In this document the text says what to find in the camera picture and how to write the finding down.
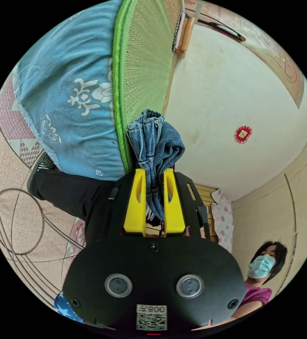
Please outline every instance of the black hair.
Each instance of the black hair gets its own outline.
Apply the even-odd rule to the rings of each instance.
[[[252,260],[250,261],[250,263],[252,263],[259,255],[261,255],[262,252],[264,252],[269,246],[275,245],[275,251],[274,251],[274,256],[275,256],[275,264],[271,269],[270,272],[270,276],[268,277],[268,279],[263,283],[263,285],[265,283],[267,283],[269,280],[271,280],[272,278],[274,278],[283,268],[284,264],[285,264],[285,259],[287,257],[288,254],[288,249],[286,248],[285,245],[283,245],[281,242],[279,241],[267,241],[266,243],[264,243],[255,253],[255,255],[253,256]]]

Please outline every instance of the brush handle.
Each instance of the brush handle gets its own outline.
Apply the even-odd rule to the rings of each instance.
[[[185,32],[184,32],[184,35],[183,35],[183,41],[182,41],[182,46],[181,46],[181,54],[184,54],[188,49],[194,23],[195,23],[195,18],[188,19],[188,22],[187,22],[186,27],[185,27]]]

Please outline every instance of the pink floral fabric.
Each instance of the pink floral fabric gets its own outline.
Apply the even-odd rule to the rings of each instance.
[[[212,198],[215,201],[211,205],[211,210],[214,218],[214,230],[219,240],[218,244],[231,253],[234,232],[231,201],[225,199],[222,190],[213,192]]]

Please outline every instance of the screw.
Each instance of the screw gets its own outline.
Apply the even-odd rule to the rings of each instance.
[[[76,298],[73,298],[71,300],[71,304],[74,306],[74,307],[80,307],[80,301]]]
[[[159,251],[159,245],[156,243],[151,243],[149,246],[149,250],[153,253],[157,253]]]
[[[238,299],[233,299],[228,303],[228,309],[232,310],[238,305]]]

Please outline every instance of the black pants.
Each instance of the black pants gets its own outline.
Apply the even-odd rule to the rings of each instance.
[[[30,183],[30,193],[85,221],[86,245],[95,239],[114,182],[41,169]]]

